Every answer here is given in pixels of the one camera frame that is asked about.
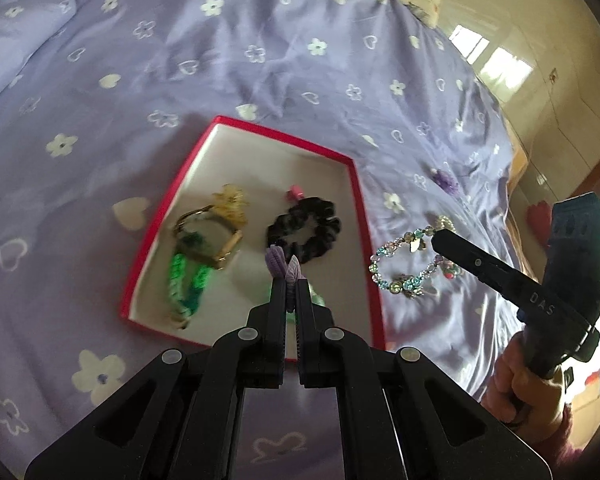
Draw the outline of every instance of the hand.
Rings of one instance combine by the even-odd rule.
[[[496,360],[495,370],[481,405],[502,422],[512,422],[516,409],[509,397],[513,393],[530,406],[526,421],[515,430],[527,444],[548,439],[560,428],[564,408],[564,377],[558,368],[554,377],[544,380],[524,364],[522,332],[518,332]]]

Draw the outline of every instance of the sleeve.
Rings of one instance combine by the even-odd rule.
[[[554,476],[561,470],[571,466],[582,453],[581,449],[573,449],[569,442],[572,427],[571,405],[566,404],[562,412],[560,428],[548,439],[531,446],[548,463]]]

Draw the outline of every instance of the black scrunchie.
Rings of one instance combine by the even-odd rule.
[[[312,258],[318,258],[333,247],[340,232],[340,219],[335,217],[336,208],[333,202],[322,200],[317,196],[303,198],[289,208],[289,211],[276,218],[267,228],[267,247],[277,245],[285,251],[287,263],[292,256],[298,258],[301,264]],[[304,245],[293,242],[289,244],[283,237],[300,230],[312,216],[318,224],[314,235]]]

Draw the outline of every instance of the crystal bead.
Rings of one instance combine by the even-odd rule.
[[[402,283],[398,281],[391,282],[389,284],[389,292],[392,294],[400,294],[402,291]]]

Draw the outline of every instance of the bed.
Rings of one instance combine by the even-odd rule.
[[[146,219],[218,114],[350,156],[374,246],[445,214],[520,266],[500,107],[398,0],[0,0],[0,34],[16,63],[0,66],[0,460],[16,476],[173,344],[118,304]],[[131,226],[116,215],[130,198]],[[479,397],[515,311],[471,276],[435,287],[383,292],[387,348],[419,348]],[[249,392],[237,477],[341,478],[335,406],[291,369],[282,390]]]

